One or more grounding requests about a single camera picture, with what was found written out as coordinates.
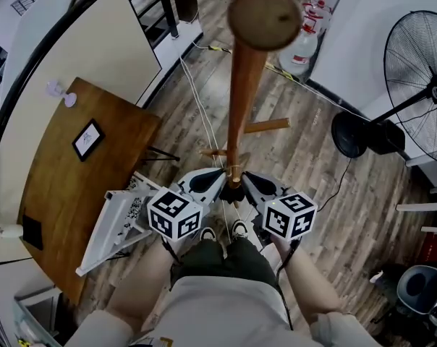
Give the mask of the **cream partition panel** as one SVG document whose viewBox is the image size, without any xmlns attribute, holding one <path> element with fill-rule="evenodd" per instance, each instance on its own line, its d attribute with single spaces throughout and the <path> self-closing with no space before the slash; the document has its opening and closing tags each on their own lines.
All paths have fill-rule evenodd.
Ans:
<svg viewBox="0 0 437 347">
<path fill-rule="evenodd" d="M 22 17 L 0 97 L 0 220 L 15 220 L 33 157 L 59 102 L 47 83 L 76 77 L 130 103 L 160 71 L 129 0 L 38 0 Z"/>
</svg>

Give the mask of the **brown wooden table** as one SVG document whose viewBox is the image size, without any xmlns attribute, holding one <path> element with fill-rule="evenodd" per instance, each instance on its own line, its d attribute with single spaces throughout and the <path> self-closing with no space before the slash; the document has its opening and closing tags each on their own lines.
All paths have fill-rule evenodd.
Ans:
<svg viewBox="0 0 437 347">
<path fill-rule="evenodd" d="M 69 87 L 77 102 L 59 104 L 35 153 L 22 195 L 18 222 L 41 223 L 43 250 L 22 243 L 64 295 L 80 301 L 85 278 L 76 273 L 109 190 L 128 186 L 153 144 L 161 119 L 79 77 Z M 72 142 L 95 119 L 105 138 L 81 162 Z"/>
</svg>

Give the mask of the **black white patterned sheet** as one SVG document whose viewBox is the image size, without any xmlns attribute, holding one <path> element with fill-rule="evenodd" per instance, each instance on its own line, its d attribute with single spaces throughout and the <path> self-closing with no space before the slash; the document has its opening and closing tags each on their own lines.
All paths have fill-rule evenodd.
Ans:
<svg viewBox="0 0 437 347">
<path fill-rule="evenodd" d="M 132 177 L 130 179 L 128 190 L 143 190 L 147 188 L 148 186 L 138 178 Z M 143 198 L 139 198 L 139 197 L 135 198 L 134 201 L 132 202 L 128 214 L 126 215 L 124 220 L 125 233 L 127 233 L 137 223 L 138 218 L 140 217 L 142 203 L 143 203 Z"/>
</svg>

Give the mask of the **grey metal cabinet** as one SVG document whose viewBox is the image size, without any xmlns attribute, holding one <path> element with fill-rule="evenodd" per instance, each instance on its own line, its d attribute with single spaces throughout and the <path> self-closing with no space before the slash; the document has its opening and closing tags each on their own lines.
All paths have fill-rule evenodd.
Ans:
<svg viewBox="0 0 437 347">
<path fill-rule="evenodd" d="M 62 347 L 55 328 L 60 296 L 61 290 L 51 286 L 14 297 L 14 335 L 19 347 Z"/>
</svg>

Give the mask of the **white metal frame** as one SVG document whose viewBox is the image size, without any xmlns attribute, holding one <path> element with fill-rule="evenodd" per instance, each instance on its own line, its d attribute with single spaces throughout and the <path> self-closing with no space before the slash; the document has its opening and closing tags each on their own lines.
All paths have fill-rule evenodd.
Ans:
<svg viewBox="0 0 437 347">
<path fill-rule="evenodd" d="M 421 155 L 420 157 L 408 160 L 406 167 L 418 167 L 433 185 L 430 193 L 437 194 L 437 160 L 427 155 Z M 414 213 L 437 212 L 437 202 L 398 204 L 396 210 L 399 212 Z"/>
</svg>

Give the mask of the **person's left forearm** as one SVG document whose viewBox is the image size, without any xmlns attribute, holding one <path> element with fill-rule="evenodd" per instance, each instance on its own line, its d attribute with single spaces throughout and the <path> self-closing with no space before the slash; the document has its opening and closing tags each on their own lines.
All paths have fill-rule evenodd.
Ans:
<svg viewBox="0 0 437 347">
<path fill-rule="evenodd" d="M 115 288 L 106 311 L 139 332 L 158 301 L 173 263 L 172 253 L 162 238 L 157 238 Z"/>
</svg>

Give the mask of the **small lilac table ornament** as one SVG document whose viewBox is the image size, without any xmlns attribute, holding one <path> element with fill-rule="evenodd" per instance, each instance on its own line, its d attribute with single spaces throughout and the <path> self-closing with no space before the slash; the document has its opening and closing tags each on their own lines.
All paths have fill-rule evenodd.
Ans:
<svg viewBox="0 0 437 347">
<path fill-rule="evenodd" d="M 67 93 L 65 89 L 56 80 L 47 83 L 46 92 L 51 97 L 58 98 L 59 100 L 63 100 L 64 105 L 67 108 L 73 107 L 73 105 L 76 104 L 77 102 L 77 94 Z"/>
</svg>

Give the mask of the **black trash bin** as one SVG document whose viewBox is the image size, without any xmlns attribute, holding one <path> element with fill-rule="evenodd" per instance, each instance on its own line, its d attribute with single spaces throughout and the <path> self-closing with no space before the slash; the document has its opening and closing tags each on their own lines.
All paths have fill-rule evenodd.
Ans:
<svg viewBox="0 0 437 347">
<path fill-rule="evenodd" d="M 379 155 L 403 152 L 405 134 L 400 127 L 387 119 L 368 127 L 368 147 Z"/>
</svg>

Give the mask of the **black picture frame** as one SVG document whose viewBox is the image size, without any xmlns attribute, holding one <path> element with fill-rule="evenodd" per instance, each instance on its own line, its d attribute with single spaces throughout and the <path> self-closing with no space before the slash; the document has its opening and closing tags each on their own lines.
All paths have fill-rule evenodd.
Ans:
<svg viewBox="0 0 437 347">
<path fill-rule="evenodd" d="M 96 120 L 91 119 L 72 142 L 79 160 L 84 162 L 104 138 L 105 134 Z"/>
</svg>

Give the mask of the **brown wooden coat rack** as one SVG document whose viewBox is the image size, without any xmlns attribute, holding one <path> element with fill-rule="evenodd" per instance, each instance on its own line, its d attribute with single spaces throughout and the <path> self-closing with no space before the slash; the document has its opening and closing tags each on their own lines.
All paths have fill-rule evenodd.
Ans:
<svg viewBox="0 0 437 347">
<path fill-rule="evenodd" d="M 294 0 L 231 0 L 227 20 L 234 46 L 226 149 L 210 147 L 200 151 L 211 158 L 225 155 L 226 168 L 240 165 L 239 144 L 268 53 L 287 47 L 302 25 Z"/>
</svg>

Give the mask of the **black metal gate frame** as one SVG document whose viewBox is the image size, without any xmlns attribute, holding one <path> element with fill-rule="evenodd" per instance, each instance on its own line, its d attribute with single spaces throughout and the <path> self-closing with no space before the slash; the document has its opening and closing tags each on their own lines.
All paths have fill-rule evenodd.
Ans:
<svg viewBox="0 0 437 347">
<path fill-rule="evenodd" d="M 152 49 L 155 49 L 168 35 L 178 34 L 170 0 L 129 0 L 129 2 Z"/>
</svg>

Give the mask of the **clear water bottle red cap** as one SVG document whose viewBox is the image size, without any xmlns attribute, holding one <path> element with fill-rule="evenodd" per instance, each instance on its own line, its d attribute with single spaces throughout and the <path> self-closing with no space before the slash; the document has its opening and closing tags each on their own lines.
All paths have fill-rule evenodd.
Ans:
<svg viewBox="0 0 437 347">
<path fill-rule="evenodd" d="M 280 52 L 280 67 L 293 76 L 303 75 L 310 67 L 310 60 L 317 46 L 316 31 L 304 22 L 296 39 Z"/>
<path fill-rule="evenodd" d="M 331 9 L 326 6 L 324 0 L 309 0 L 302 4 L 303 24 L 311 33 L 318 37 L 328 29 L 332 13 Z"/>
</svg>

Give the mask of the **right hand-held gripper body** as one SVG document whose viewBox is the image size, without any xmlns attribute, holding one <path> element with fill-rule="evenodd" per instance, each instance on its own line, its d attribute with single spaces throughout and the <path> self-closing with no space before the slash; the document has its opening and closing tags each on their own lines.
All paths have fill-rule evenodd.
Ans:
<svg viewBox="0 0 437 347">
<path fill-rule="evenodd" d="M 275 197 L 257 205 L 254 231 L 265 247 L 271 236 L 291 243 L 310 233 L 317 214 L 317 204 L 305 193 Z"/>
</svg>

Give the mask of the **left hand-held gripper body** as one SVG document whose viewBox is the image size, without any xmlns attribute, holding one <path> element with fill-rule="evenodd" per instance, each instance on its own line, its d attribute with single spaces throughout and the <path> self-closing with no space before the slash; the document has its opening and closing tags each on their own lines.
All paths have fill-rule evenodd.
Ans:
<svg viewBox="0 0 437 347">
<path fill-rule="evenodd" d="M 166 187 L 148 193 L 147 216 L 150 229 L 170 241 L 180 241 L 196 233 L 203 216 L 208 213 L 204 204 Z"/>
</svg>

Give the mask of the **person's right forearm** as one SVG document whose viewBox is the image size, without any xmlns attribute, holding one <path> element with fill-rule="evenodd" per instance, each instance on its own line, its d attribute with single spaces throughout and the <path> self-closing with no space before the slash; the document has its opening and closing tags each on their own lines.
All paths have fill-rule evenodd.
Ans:
<svg viewBox="0 0 437 347">
<path fill-rule="evenodd" d="M 335 288 L 304 249 L 295 250 L 285 271 L 302 316 L 309 325 L 319 314 L 341 311 L 341 299 Z"/>
</svg>

